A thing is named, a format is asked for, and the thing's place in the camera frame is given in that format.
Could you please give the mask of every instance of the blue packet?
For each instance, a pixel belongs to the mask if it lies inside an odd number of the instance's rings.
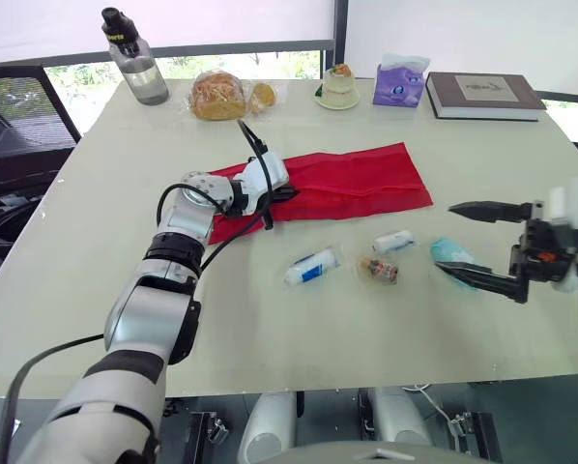
[[[467,249],[447,237],[440,237],[431,244],[431,257],[433,258],[433,261],[468,264],[476,263],[476,259]],[[451,277],[451,279],[462,287],[476,290],[475,287],[462,282],[458,278]]]

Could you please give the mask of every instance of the red cloth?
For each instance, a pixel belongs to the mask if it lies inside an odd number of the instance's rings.
[[[272,205],[274,221],[356,218],[433,204],[404,143],[344,155],[313,153],[284,162],[289,182],[300,193]],[[244,167],[239,164],[212,174],[233,177]],[[229,238],[250,218],[216,216],[210,244]],[[262,226],[263,221],[250,232]]]

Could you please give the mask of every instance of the purple tissue box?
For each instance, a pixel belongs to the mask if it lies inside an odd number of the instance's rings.
[[[377,67],[377,81],[373,104],[389,104],[394,106],[418,106],[424,77],[422,72],[399,67],[382,71],[382,65]]]

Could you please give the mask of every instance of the black chair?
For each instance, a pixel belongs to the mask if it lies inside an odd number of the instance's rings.
[[[0,66],[0,223],[7,240],[26,218],[3,216],[37,204],[79,140],[42,66]],[[15,212],[28,218],[33,208]]]

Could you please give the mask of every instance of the white wall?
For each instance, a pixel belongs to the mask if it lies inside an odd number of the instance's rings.
[[[578,94],[578,0],[350,0],[345,61],[372,77],[389,51]]]

